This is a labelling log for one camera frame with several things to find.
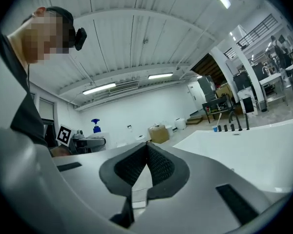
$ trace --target person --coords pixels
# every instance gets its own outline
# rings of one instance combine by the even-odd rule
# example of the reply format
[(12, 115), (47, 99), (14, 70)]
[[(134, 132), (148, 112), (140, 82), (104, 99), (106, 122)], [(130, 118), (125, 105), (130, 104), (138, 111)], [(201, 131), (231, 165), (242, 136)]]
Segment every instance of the person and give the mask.
[[(12, 34), (0, 33), (0, 55), (26, 91), (10, 128), (27, 135), (35, 144), (47, 146), (43, 122), (29, 90), (29, 65), (49, 59), (50, 54), (68, 53), (76, 37), (73, 21), (72, 14), (63, 8), (40, 7)], [(69, 155), (69, 150), (60, 146), (51, 153), (54, 156)]]
[(276, 55), (279, 57), (279, 67), (282, 69), (286, 69), (289, 66), (289, 64), (291, 64), (291, 62), (289, 63), (288, 55), (286, 54), (281, 42), (278, 41), (275, 38), (275, 36), (271, 36), (271, 39), (274, 51)]

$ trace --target white container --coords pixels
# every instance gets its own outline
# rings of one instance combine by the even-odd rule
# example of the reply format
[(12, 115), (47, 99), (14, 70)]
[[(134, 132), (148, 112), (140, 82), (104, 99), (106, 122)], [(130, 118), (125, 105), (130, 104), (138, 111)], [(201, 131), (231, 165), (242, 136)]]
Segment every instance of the white container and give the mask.
[(173, 136), (173, 131), (172, 131), (172, 126), (170, 126), (170, 125), (167, 125), (167, 126), (165, 126), (165, 128), (167, 129), (167, 131), (168, 131), (168, 134), (169, 134), (169, 138), (171, 138), (172, 136)]
[(183, 118), (179, 118), (175, 120), (175, 125), (179, 130), (185, 129), (186, 126), (186, 120)]

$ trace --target blue bottle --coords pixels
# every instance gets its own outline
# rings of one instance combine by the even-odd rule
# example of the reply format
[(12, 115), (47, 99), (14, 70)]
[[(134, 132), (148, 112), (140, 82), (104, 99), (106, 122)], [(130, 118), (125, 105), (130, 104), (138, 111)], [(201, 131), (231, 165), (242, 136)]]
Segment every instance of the blue bottle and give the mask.
[(94, 122), (95, 127), (93, 128), (93, 133), (99, 133), (101, 132), (101, 128), (97, 125), (99, 119), (93, 119), (91, 122)]

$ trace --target cardboard box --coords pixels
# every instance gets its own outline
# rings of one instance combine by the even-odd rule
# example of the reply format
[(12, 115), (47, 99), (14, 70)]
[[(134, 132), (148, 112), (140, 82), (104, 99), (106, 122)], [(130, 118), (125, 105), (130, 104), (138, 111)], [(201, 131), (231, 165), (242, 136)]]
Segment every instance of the cardboard box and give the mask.
[(162, 144), (163, 142), (169, 140), (169, 134), (165, 125), (158, 125), (148, 128), (148, 132), (152, 139), (152, 142)]
[(228, 94), (229, 98), (233, 97), (231, 88), (228, 83), (224, 84), (221, 88), (218, 88), (216, 90), (216, 94), (218, 95), (219, 98), (221, 97), (222, 94)]

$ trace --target doorway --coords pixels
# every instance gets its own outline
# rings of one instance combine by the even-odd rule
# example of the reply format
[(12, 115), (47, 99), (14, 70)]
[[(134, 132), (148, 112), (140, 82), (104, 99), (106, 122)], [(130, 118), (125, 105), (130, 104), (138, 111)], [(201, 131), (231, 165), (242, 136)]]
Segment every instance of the doorway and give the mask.
[(193, 98), (194, 104), (198, 111), (202, 110), (202, 104), (206, 102), (203, 96), (203, 91), (198, 81), (194, 81), (188, 84), (189, 92)]

